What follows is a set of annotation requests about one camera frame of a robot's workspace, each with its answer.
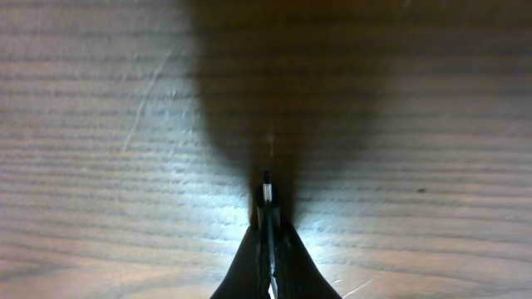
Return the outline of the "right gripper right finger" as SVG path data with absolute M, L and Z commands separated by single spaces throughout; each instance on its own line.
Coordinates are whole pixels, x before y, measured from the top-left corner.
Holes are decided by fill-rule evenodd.
M 341 299 L 325 280 L 292 224 L 282 224 L 275 243 L 278 298 Z

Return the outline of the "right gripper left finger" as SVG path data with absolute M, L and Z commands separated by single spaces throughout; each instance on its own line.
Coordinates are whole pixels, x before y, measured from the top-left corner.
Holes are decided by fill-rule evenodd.
M 258 242 L 258 231 L 249 227 L 211 299 L 264 298 L 266 290 L 261 282 Z

